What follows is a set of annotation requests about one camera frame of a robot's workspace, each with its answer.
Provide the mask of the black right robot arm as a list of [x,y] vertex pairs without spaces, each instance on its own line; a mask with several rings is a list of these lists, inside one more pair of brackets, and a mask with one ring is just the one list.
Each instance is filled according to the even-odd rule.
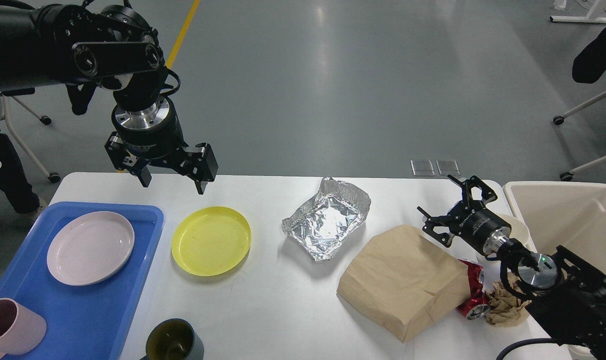
[[514,342],[498,355],[533,344],[583,346],[606,360],[606,275],[575,253],[558,246],[549,255],[531,251],[511,237],[511,225],[487,208],[497,194],[472,176],[449,179],[461,189],[461,200],[442,216],[424,211],[424,233],[449,248],[459,237],[488,261],[501,264],[507,292],[527,301],[526,310],[549,335]]

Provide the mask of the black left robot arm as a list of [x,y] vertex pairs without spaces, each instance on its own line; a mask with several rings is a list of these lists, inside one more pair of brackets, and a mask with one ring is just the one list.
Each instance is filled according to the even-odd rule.
[[0,93],[32,94],[62,84],[80,116],[97,88],[112,91],[115,130],[104,148],[113,167],[136,176],[143,187],[150,185],[150,166],[170,169],[203,194],[218,164],[208,143],[184,141],[170,99],[181,80],[166,66],[157,30],[127,0],[99,13],[88,5],[36,8],[0,0]]

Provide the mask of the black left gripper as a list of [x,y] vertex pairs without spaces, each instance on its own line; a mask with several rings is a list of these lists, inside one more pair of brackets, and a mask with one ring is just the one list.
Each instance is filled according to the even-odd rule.
[[169,98],[158,96],[141,111],[125,111],[116,105],[111,122],[115,132],[106,142],[108,157],[116,170],[137,177],[143,187],[149,187],[152,180],[148,164],[190,178],[200,195],[214,182],[219,166],[212,146],[207,142],[188,146]]

